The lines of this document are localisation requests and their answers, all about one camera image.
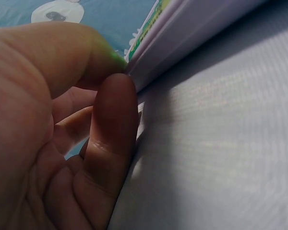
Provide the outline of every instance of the white cartoon character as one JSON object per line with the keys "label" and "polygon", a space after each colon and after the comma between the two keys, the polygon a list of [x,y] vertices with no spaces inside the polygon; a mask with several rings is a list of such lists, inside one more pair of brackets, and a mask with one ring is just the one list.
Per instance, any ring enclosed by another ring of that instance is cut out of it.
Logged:
{"label": "white cartoon character", "polygon": [[48,2],[33,11],[31,23],[61,21],[80,23],[84,15],[79,0],[55,0]]}

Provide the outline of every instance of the finger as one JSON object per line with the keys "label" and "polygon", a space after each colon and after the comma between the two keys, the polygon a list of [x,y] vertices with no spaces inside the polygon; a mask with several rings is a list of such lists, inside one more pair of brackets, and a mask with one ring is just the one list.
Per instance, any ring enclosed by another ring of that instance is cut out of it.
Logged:
{"label": "finger", "polygon": [[84,108],[54,126],[52,142],[65,155],[90,132],[93,107]]}
{"label": "finger", "polygon": [[70,88],[67,92],[52,102],[53,122],[67,118],[75,112],[92,106],[96,97],[96,91],[83,90],[77,87]]}
{"label": "finger", "polygon": [[126,65],[97,31],[76,23],[1,28],[0,46],[5,49],[6,59],[17,61],[13,65],[27,73],[27,81],[38,82],[41,87],[43,78],[52,98],[76,83],[96,89],[107,76],[121,72]]}
{"label": "finger", "polygon": [[[140,125],[140,120],[141,120],[141,117],[142,117],[142,112],[139,112],[138,113],[138,116],[139,116],[139,123],[138,123],[138,126]],[[88,145],[88,142],[89,142],[89,139],[83,144],[80,152],[79,152],[79,156],[84,159],[85,158],[85,153],[86,153],[86,149],[87,149],[87,145]]]}
{"label": "finger", "polygon": [[107,226],[130,163],[137,127],[133,82],[123,74],[107,78],[96,96],[84,167],[73,183],[78,203],[96,229]]}

